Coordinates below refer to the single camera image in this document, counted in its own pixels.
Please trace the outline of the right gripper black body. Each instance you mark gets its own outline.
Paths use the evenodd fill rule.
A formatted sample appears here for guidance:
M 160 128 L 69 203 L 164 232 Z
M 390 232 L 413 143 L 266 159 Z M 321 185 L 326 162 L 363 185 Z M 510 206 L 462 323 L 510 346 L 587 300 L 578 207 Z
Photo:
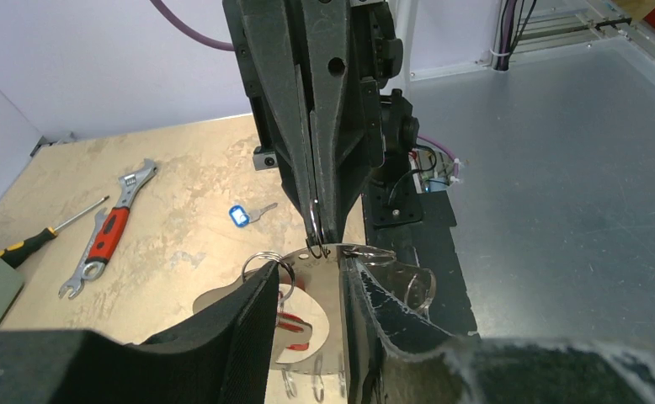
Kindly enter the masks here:
M 264 95 L 263 87 L 258 80 L 258 74 L 248 48 L 245 31 L 243 30 L 240 10 L 237 6 L 238 2 L 239 1 L 225 1 L 223 3 L 223 10 L 229 26 L 232 46 L 238 61 L 243 86 L 251 105 L 253 117 L 258 129 L 259 161 L 266 167 L 275 167 L 280 163 L 290 166 L 290 158 L 286 151 L 285 143 L 280 137 L 278 126 L 274 121 L 274 116 Z M 294 59 L 296 65 L 300 68 L 302 80 L 302 56 L 300 45 L 301 18 L 299 15 L 299 7 L 302 1 L 284 2 L 286 3 L 290 35 L 294 47 Z M 380 80 L 381 165 L 385 159 L 385 131 L 388 121 L 387 117 L 392 107 L 391 99 L 382 95 L 381 90 L 386 86 L 391 78 L 395 77 L 401 71 L 404 46 L 402 41 L 397 37 L 394 19 L 391 15 L 388 4 L 384 1 L 378 2 L 381 4 L 381 10 L 380 12 L 375 13 L 373 17 L 375 21 L 379 23 L 381 28 L 381 32 L 375 36 L 376 66 L 378 69 L 378 78 Z

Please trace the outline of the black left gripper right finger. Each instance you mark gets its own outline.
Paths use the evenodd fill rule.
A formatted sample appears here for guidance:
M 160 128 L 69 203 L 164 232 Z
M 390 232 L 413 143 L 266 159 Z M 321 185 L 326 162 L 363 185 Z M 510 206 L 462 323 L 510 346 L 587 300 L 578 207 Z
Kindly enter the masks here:
M 340 264 L 350 403 L 655 403 L 655 356 L 620 343 L 469 338 Z

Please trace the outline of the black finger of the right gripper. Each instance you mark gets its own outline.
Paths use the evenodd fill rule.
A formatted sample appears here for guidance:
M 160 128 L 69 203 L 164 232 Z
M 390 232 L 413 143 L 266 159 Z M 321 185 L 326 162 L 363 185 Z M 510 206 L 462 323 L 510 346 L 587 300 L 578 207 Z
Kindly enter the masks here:
M 301 69 L 314 243 L 339 243 L 381 163 L 378 1 L 302 1 Z
M 306 241 L 313 245 L 306 106 L 301 71 L 294 59 L 286 3 L 239 1 L 237 6 L 258 80 L 290 158 Z

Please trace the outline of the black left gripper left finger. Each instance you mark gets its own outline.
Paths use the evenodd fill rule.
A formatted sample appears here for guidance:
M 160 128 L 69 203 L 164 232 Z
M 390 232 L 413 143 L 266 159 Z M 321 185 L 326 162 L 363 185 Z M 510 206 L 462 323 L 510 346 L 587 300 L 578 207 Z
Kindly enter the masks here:
M 261 403 L 278 288 L 265 264 L 140 344 L 91 330 L 0 332 L 0 403 Z

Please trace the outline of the silver metal key holder plate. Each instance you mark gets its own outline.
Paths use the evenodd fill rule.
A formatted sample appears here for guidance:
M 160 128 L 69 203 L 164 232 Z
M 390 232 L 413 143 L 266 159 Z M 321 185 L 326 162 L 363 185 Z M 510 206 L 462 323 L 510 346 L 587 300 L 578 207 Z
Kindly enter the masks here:
M 277 325 L 265 401 L 267 403 L 345 403 L 347 359 L 343 349 L 343 309 L 339 265 L 360 262 L 386 291 L 419 315 L 427 313 L 436 278 L 427 268 L 400 263 L 394 252 L 354 244 L 333 244 L 321 258 L 306 249 L 285 256 L 257 252 L 228 285 L 194 300 L 198 313 L 237 290 L 261 263 L 280 271 Z

